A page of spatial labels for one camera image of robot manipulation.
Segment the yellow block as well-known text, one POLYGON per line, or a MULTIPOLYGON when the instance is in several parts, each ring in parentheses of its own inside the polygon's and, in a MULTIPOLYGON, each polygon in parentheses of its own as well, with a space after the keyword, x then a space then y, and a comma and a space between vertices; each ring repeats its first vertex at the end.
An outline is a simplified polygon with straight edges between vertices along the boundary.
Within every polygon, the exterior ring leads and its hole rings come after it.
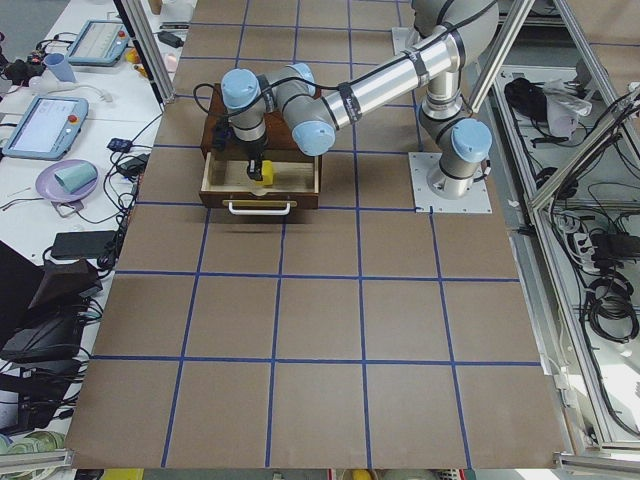
POLYGON ((272 186, 275 178, 275 170, 270 160, 263 160, 261 165, 261 179, 258 183, 262 186, 272 186))

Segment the dark wooden drawer cabinet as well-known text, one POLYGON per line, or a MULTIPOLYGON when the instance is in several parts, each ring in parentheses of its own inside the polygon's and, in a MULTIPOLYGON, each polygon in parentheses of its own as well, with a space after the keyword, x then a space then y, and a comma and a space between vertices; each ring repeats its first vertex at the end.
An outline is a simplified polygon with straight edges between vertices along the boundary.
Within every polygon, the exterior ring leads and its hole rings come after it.
POLYGON ((234 112, 229 111, 223 102, 220 83, 202 83, 196 85, 193 89, 193 98, 196 101, 197 106, 207 114, 200 144, 203 154, 216 151, 212 148, 212 129, 219 119, 226 119, 234 133, 234 137, 227 144, 226 149, 238 148, 241 152, 242 158, 247 158, 243 148, 243 143, 256 140, 261 137, 267 138, 265 150, 299 150, 299 147, 293 140, 292 133, 281 112, 274 110, 272 112, 264 113, 261 110, 264 106, 264 102, 261 98, 258 98, 258 111, 249 112, 251 118, 250 124, 244 125, 246 123, 246 115, 240 115, 241 121, 243 122, 240 127, 237 127, 236 125, 238 122, 237 116, 235 116, 234 112), (205 87, 211 89, 211 99, 208 107, 201 104, 200 99, 197 97, 197 93, 205 87))

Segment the teal cup on plate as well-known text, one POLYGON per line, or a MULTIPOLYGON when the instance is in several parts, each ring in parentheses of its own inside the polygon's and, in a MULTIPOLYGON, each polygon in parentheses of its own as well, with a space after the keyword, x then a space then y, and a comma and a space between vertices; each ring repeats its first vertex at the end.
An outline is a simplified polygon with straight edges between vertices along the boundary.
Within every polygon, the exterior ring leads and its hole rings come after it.
POLYGON ((54 177, 61 188, 71 194, 94 181, 97 170, 91 163, 82 161, 58 170, 54 177))

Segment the black power adapter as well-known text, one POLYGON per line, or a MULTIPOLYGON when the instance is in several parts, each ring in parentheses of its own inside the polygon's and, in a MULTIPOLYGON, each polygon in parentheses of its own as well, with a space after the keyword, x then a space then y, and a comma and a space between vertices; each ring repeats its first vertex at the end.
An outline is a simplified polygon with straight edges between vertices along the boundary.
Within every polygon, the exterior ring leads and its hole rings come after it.
POLYGON ((58 260, 97 259, 113 245, 115 230, 60 232, 56 235, 51 256, 58 260))

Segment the upper blue teach pendant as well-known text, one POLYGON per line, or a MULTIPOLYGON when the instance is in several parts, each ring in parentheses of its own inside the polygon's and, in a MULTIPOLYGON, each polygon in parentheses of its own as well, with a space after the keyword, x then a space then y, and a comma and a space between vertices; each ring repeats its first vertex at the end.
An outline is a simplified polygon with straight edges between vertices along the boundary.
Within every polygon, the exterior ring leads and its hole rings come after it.
POLYGON ((124 53, 130 37, 120 21, 88 20, 69 47, 73 66, 113 66, 124 53))

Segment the blue teach pendant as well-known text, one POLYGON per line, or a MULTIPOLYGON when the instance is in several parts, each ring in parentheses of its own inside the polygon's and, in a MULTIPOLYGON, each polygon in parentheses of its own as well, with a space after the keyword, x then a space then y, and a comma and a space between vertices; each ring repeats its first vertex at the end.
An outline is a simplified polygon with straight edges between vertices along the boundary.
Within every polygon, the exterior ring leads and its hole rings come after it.
POLYGON ((113 66, 124 53, 130 37, 120 21, 88 20, 69 47, 73 66, 113 66))
POLYGON ((2 148, 11 158, 60 160, 71 148, 89 111, 84 98, 36 96, 2 148))

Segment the purple plate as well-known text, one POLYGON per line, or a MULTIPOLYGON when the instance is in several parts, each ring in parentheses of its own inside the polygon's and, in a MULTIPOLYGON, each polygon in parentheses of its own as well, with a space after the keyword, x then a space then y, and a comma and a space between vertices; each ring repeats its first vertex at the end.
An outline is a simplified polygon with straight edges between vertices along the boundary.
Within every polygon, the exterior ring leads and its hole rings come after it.
POLYGON ((35 181, 37 193, 53 203, 82 200, 91 194, 98 181, 98 170, 80 159, 61 160, 44 169, 35 181))

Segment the lower blue teach pendant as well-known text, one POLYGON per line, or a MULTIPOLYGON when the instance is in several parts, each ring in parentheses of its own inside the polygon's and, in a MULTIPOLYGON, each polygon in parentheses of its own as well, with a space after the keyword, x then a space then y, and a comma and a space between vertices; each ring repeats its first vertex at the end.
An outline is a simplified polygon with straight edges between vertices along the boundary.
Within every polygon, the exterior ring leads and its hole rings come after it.
POLYGON ((89 111, 84 98, 36 96, 2 148, 11 158, 60 160, 71 148, 89 111))

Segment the light blue cup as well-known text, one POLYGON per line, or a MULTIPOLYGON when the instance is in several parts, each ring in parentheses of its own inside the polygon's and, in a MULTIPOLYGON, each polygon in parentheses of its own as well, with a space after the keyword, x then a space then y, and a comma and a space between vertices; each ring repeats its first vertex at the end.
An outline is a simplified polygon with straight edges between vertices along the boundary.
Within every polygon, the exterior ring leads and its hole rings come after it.
POLYGON ((75 83, 74 71, 65 54, 54 52, 49 53, 43 60, 46 68, 61 82, 75 83))

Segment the white power strip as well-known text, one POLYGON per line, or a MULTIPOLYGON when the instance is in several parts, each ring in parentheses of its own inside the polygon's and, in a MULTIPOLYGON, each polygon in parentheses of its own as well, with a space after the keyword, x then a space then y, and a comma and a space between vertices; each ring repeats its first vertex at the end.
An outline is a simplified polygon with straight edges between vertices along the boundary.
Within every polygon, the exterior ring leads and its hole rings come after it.
POLYGON ((597 274, 593 256, 595 247, 589 231, 578 217, 569 217, 565 228, 565 240, 574 263, 585 273, 597 274))

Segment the aluminium frame post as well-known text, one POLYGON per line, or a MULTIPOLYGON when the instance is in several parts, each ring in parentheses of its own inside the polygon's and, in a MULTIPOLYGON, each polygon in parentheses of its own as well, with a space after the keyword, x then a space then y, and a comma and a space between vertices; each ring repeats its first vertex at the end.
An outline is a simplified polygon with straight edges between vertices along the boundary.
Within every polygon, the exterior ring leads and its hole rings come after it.
POLYGON ((156 43, 156 37, 139 0, 114 0, 116 10, 140 55, 153 93, 159 104, 175 100, 175 89, 156 43))

